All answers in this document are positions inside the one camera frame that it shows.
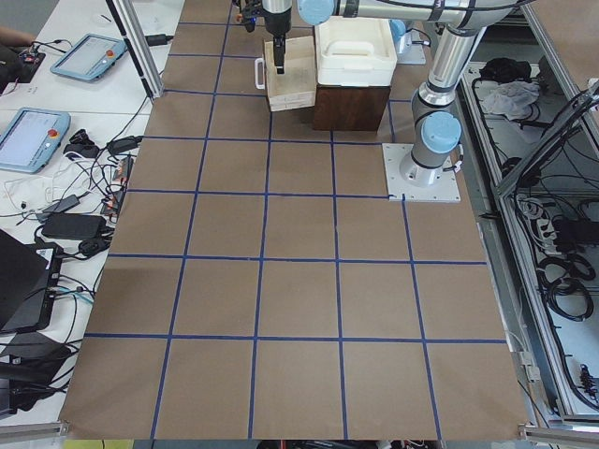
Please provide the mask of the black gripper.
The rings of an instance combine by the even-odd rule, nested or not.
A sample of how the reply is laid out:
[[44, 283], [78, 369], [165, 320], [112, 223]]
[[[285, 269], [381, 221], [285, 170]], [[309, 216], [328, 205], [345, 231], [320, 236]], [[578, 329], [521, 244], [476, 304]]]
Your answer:
[[276, 73], [283, 75], [285, 73], [285, 34], [275, 35], [273, 37], [273, 61], [276, 67]]
[[235, 22], [243, 26], [248, 33], [253, 33], [257, 18], [262, 16], [262, 1], [234, 0], [233, 6], [238, 9]]

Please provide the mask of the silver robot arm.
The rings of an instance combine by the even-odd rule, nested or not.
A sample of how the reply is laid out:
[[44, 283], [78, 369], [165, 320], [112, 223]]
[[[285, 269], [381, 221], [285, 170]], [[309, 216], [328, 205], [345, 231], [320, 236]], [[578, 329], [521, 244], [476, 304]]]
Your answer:
[[435, 170], [443, 166], [460, 138], [450, 139], [442, 148], [435, 141], [433, 126], [444, 112], [443, 123], [460, 130], [459, 122], [449, 111], [460, 76], [486, 28], [523, 4], [522, 1], [299, 1], [298, 10], [310, 25], [339, 16], [437, 22], [445, 27], [429, 75], [412, 101], [416, 143], [408, 166]]

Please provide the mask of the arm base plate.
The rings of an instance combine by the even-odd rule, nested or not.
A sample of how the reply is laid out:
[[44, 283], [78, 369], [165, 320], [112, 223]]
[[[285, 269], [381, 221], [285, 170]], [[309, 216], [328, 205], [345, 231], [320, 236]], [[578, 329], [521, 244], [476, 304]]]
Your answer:
[[424, 65], [426, 64], [426, 55], [424, 49], [430, 44], [430, 41], [418, 30], [411, 30], [394, 38], [394, 44], [397, 54], [397, 63], [399, 65]]
[[412, 159], [413, 144], [384, 143], [387, 198], [390, 201], [459, 203], [460, 190], [451, 156], [429, 169]]

